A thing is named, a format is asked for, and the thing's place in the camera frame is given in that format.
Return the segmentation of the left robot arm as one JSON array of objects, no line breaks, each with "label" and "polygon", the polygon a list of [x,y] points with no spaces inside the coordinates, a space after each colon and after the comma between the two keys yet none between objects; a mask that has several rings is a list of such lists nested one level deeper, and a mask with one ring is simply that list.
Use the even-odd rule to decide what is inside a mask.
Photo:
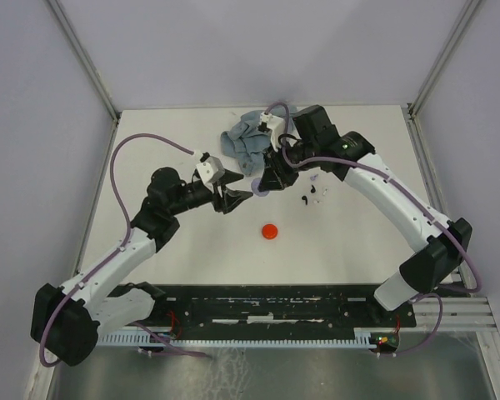
[{"label": "left robot arm", "polygon": [[139,212],[127,220],[127,231],[116,247],[60,286],[47,283],[37,291],[30,335],[39,344],[43,366],[53,366],[46,352],[76,366],[109,333],[143,320],[158,325],[166,319],[163,292],[147,282],[132,285],[118,297],[111,293],[173,238],[180,227],[179,214],[207,204],[228,214],[252,197],[249,191],[229,188],[243,180],[241,173],[202,162],[193,176],[194,181],[184,182],[171,167],[156,170]]}]

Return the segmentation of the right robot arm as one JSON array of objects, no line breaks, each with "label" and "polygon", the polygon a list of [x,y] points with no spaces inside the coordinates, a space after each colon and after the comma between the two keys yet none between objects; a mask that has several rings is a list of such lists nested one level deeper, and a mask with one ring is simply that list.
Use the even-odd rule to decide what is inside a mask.
[{"label": "right robot arm", "polygon": [[367,198],[412,249],[412,256],[367,303],[369,322],[386,325],[403,303],[418,300],[437,287],[462,291],[444,279],[462,263],[472,263],[467,253],[473,231],[470,223],[464,218],[451,220],[411,192],[362,134],[340,134],[320,105],[282,117],[268,108],[260,114],[257,128],[270,138],[259,191],[282,191],[297,181],[300,172],[319,168]]}]

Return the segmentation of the orange round charging case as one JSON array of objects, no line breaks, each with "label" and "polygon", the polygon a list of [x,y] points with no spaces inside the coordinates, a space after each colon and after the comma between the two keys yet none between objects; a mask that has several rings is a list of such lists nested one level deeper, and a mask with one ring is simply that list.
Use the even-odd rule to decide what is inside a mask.
[{"label": "orange round charging case", "polygon": [[278,228],[276,225],[268,223],[262,226],[262,236],[267,240],[273,240],[278,236]]}]

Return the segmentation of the purple round charging case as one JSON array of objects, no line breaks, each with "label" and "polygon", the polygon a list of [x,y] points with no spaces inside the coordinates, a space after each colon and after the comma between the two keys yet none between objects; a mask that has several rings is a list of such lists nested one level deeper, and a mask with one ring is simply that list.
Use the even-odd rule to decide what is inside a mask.
[{"label": "purple round charging case", "polygon": [[251,182],[251,190],[255,196],[266,197],[270,193],[270,191],[269,190],[261,190],[260,184],[261,184],[260,177],[253,179]]}]

